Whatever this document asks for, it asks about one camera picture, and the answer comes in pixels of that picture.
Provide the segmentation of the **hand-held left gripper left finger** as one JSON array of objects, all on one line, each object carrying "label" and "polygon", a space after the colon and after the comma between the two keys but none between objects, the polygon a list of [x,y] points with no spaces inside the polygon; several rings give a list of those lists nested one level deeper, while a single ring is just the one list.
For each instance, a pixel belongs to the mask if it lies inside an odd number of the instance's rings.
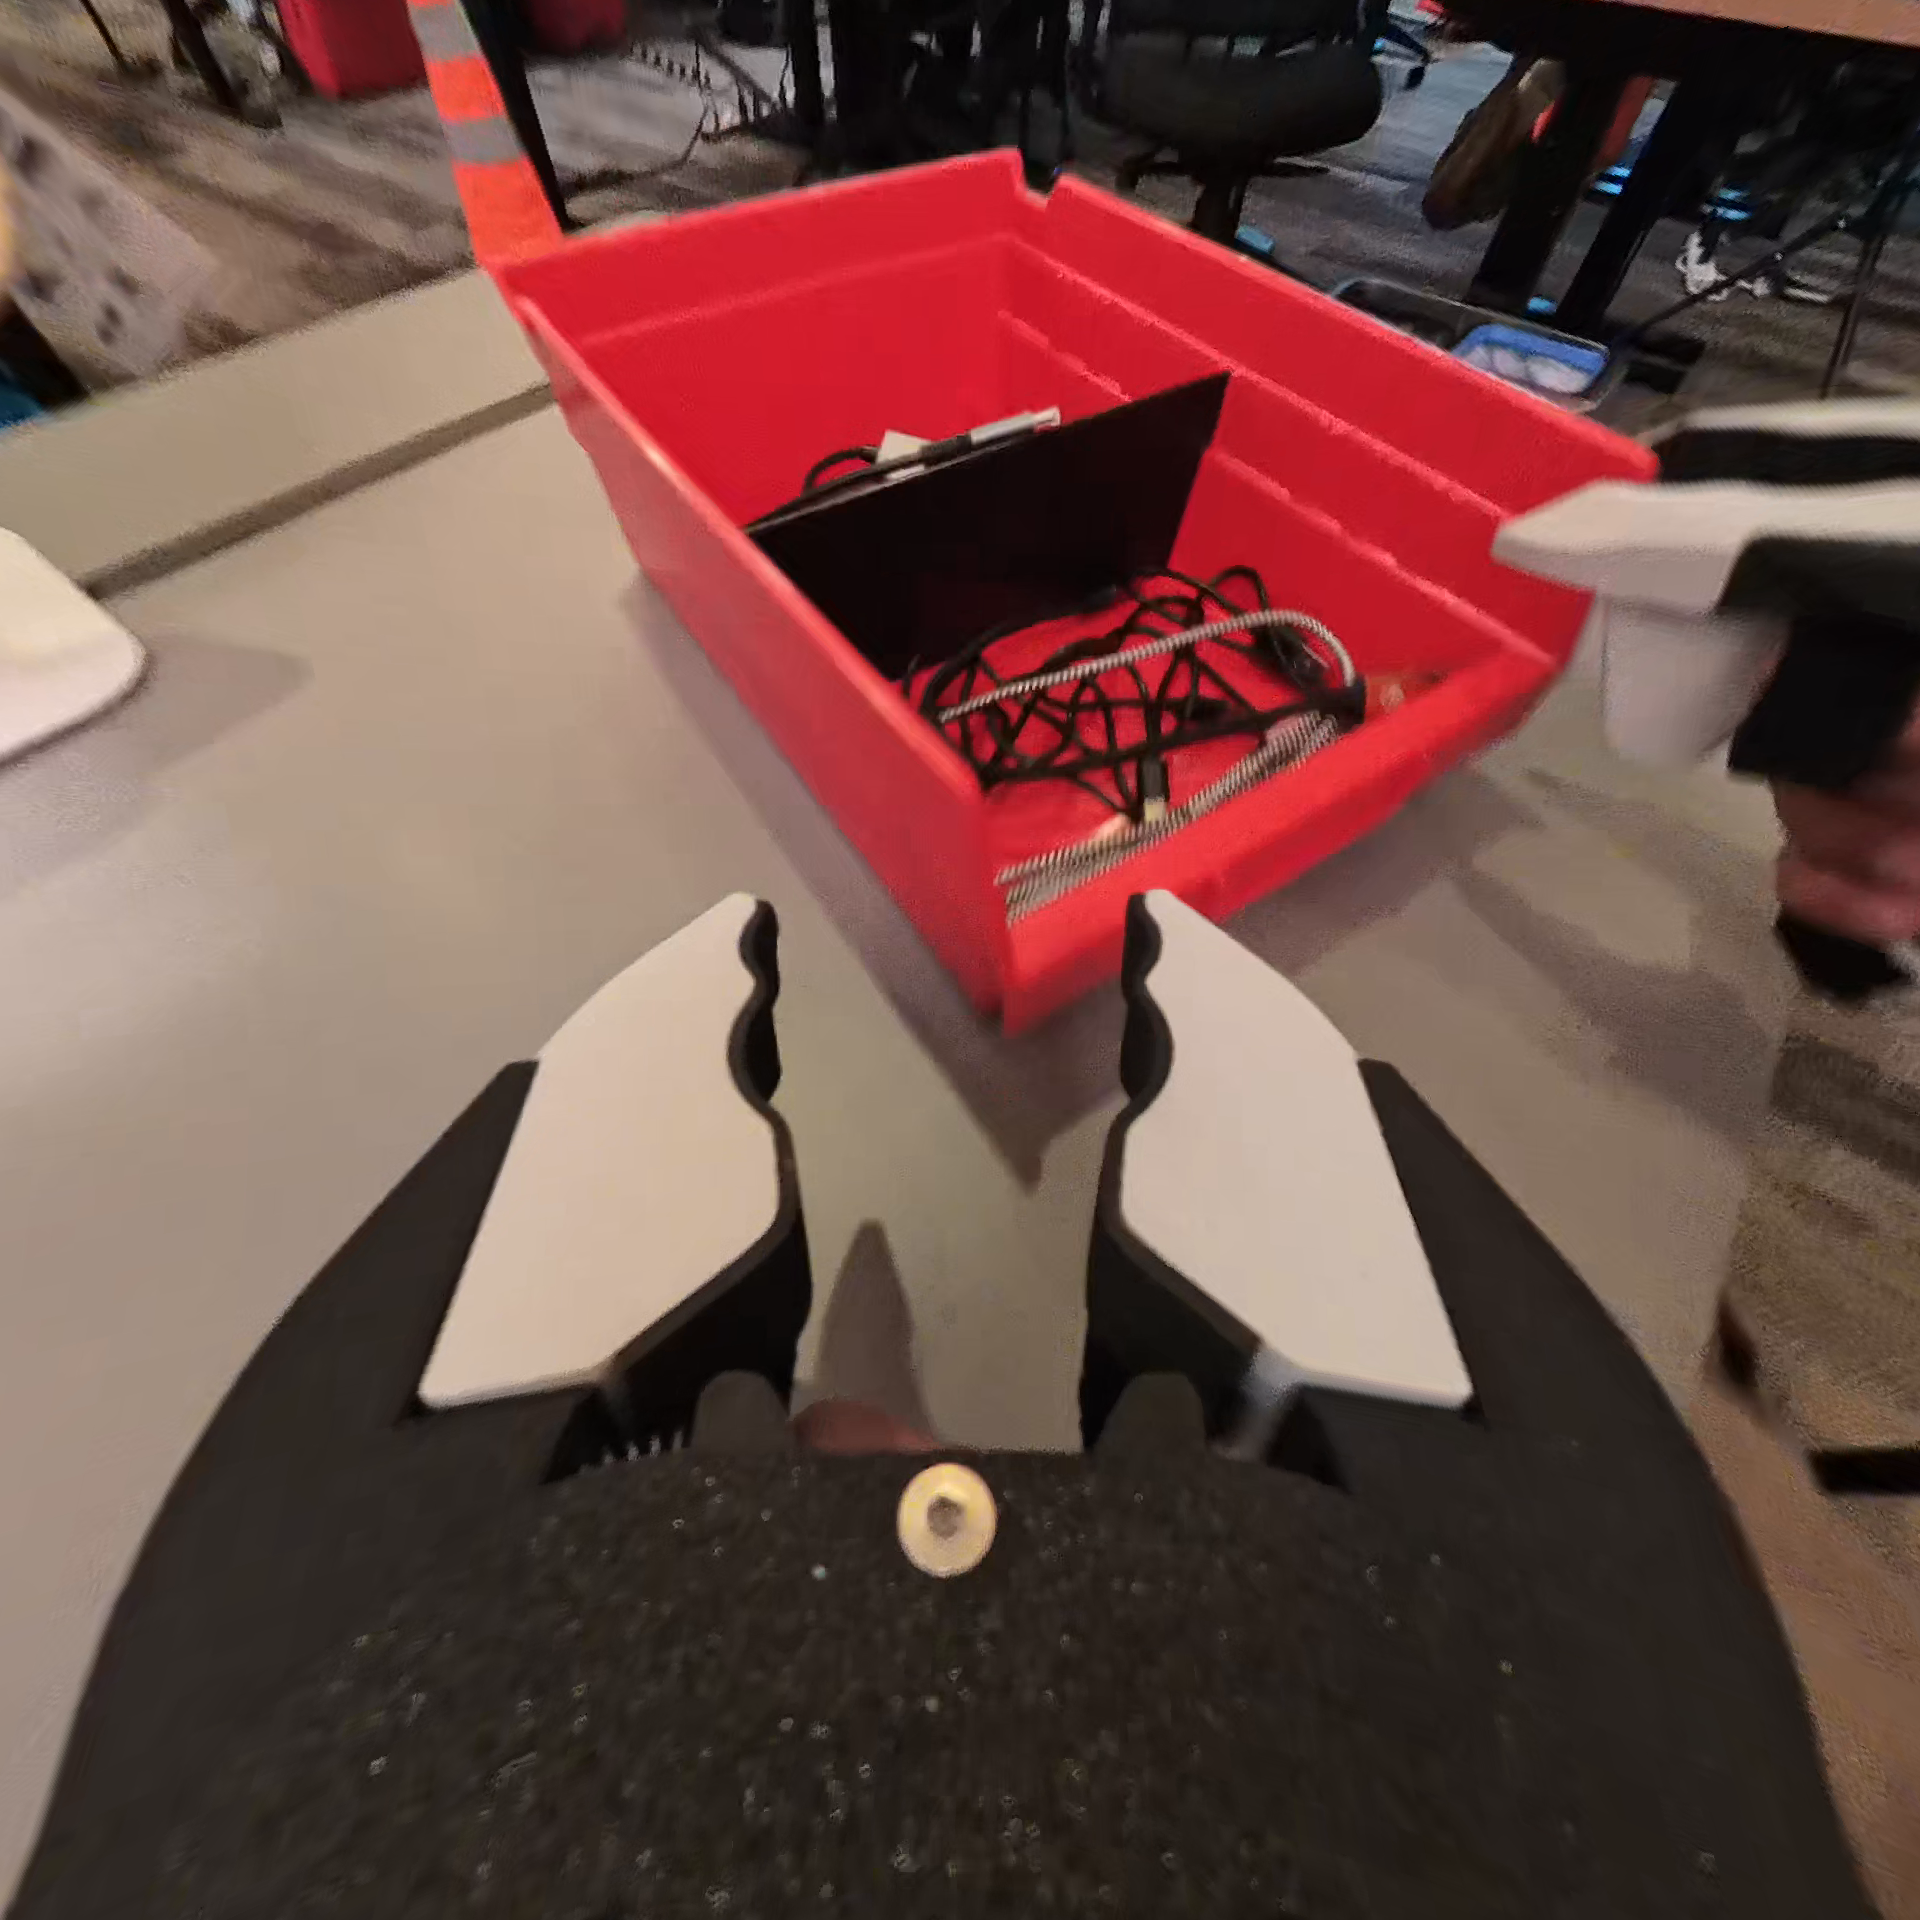
[{"label": "hand-held left gripper left finger", "polygon": [[729,894],[538,1043],[421,1408],[688,1412],[716,1376],[791,1404],[806,1247],[775,1000],[779,918]]}]

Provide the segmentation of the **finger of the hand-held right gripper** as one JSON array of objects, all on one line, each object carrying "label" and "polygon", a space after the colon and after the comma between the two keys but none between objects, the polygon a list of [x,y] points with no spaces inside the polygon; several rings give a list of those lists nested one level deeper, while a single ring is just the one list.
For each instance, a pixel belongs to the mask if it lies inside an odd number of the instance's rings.
[{"label": "finger of the hand-held right gripper", "polygon": [[1662,486],[1913,486],[1913,402],[1783,402],[1690,412],[1645,439]]},{"label": "finger of the hand-held right gripper", "polygon": [[1497,567],[1588,595],[1615,758],[1714,758],[1803,618],[1913,633],[1920,486],[1586,486],[1497,530]]}]

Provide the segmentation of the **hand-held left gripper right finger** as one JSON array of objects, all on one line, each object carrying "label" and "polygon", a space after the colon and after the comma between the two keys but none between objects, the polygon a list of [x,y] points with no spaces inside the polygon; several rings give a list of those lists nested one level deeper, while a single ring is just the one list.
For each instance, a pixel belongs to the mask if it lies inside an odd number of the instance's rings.
[{"label": "hand-held left gripper right finger", "polygon": [[1166,890],[1122,914],[1122,1109],[1090,1223],[1083,1448],[1132,1377],[1272,1457],[1306,1394],[1474,1404],[1349,1035]]}]

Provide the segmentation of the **red storage bin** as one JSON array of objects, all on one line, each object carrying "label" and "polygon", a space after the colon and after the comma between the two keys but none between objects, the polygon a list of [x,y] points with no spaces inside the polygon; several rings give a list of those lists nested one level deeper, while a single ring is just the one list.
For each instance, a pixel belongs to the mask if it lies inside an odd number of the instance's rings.
[{"label": "red storage bin", "polygon": [[[577,236],[492,279],[648,587],[1005,1034],[1115,977],[1128,894],[1175,890],[1222,922],[1502,743],[1588,600],[1502,571],[1493,530],[1654,478],[1645,446],[1074,177],[1030,193],[1012,154]],[[1363,671],[1438,691],[1007,922],[995,871],[1097,806],[993,806],[744,522],[881,430],[1083,422],[1205,375],[1222,403],[1166,567],[1250,567]]]}]

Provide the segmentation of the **grey desk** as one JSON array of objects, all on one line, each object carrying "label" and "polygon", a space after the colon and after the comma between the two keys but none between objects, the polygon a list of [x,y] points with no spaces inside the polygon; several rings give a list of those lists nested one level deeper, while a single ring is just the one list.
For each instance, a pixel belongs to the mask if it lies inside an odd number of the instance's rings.
[{"label": "grey desk", "polygon": [[[1474,868],[1600,884],[1586,665],[1493,746],[1573,822],[1441,775],[1221,922],[1363,1052],[1474,1387],[1229,1457],[1166,1376],[1083,1448],[1122,968],[971,1021],[551,402],[108,611],[146,682],[7,775],[17,1914],[1869,1914],[1621,1284],[1706,1335],[1733,1149],[1546,1068]],[[421,1408],[538,1043],[729,894],[791,1404]]]}]

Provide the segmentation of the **person's right hand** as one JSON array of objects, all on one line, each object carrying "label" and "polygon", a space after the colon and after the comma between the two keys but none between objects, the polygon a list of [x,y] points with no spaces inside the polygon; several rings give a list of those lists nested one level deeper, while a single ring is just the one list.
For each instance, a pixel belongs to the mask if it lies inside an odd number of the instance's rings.
[{"label": "person's right hand", "polygon": [[1860,947],[1920,937],[1920,775],[1869,775],[1849,791],[1769,784],[1783,827],[1775,902],[1787,918]]}]

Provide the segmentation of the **silver metal tray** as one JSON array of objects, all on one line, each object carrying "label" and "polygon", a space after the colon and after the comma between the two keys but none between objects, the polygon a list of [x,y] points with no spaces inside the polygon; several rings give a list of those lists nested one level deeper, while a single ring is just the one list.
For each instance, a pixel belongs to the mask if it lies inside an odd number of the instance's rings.
[{"label": "silver metal tray", "polygon": [[1621,358],[1600,345],[1559,334],[1540,321],[1517,321],[1497,310],[1428,294],[1396,279],[1336,279],[1332,304],[1559,412],[1594,412],[1621,375]]}]

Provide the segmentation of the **wooden table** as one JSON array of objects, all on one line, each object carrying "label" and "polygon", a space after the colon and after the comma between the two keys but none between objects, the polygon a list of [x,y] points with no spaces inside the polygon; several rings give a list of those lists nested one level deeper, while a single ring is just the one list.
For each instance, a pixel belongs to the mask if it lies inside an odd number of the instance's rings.
[{"label": "wooden table", "polygon": [[1449,5],[1489,46],[1548,56],[1569,69],[1540,154],[1523,161],[1510,208],[1474,261],[1468,304],[1524,313],[1548,256],[1586,200],[1588,166],[1635,81],[1669,85],[1635,169],[1600,219],[1548,321],[1594,334],[1615,304],[1639,247],[1673,214],[1688,182],[1706,182],[1733,143],[1783,85],[1815,85],[1841,62],[1892,62],[1913,81],[1920,5],[1910,0],[1466,0]]}]

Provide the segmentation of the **black office chair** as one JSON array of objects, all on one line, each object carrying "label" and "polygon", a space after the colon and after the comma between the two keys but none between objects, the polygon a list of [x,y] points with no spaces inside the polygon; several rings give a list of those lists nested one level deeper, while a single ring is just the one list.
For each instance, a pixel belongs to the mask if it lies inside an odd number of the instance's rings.
[{"label": "black office chair", "polygon": [[1197,187],[1189,236],[1238,247],[1265,177],[1316,177],[1376,124],[1385,81],[1358,0],[1115,0],[1091,121],[1145,151],[1115,169]]}]

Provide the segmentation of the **white folding stand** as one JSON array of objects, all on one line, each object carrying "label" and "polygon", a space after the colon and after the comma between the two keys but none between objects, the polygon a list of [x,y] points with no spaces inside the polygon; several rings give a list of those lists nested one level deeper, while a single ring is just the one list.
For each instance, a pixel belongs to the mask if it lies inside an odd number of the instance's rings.
[{"label": "white folding stand", "polygon": [[77,733],[146,681],[146,650],[38,545],[0,530],[0,762]]}]

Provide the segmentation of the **orange traffic cone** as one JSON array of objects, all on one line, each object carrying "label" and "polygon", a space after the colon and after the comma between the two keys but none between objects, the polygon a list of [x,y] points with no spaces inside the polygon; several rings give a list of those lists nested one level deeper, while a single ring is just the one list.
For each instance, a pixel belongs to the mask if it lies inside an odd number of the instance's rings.
[{"label": "orange traffic cone", "polygon": [[404,20],[421,50],[431,116],[442,124],[474,261],[503,272],[549,256],[564,240],[564,219],[521,135],[535,111],[505,98],[503,62],[484,46],[484,5],[409,0]]}]

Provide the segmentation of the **white printed sheet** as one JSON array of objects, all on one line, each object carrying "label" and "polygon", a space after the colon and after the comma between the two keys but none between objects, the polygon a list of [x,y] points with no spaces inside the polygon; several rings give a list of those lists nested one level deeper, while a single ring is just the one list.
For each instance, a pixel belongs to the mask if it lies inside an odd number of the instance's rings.
[{"label": "white printed sheet", "polygon": [[11,93],[0,187],[7,323],[28,323],[85,390],[146,381],[188,355],[208,251]]}]

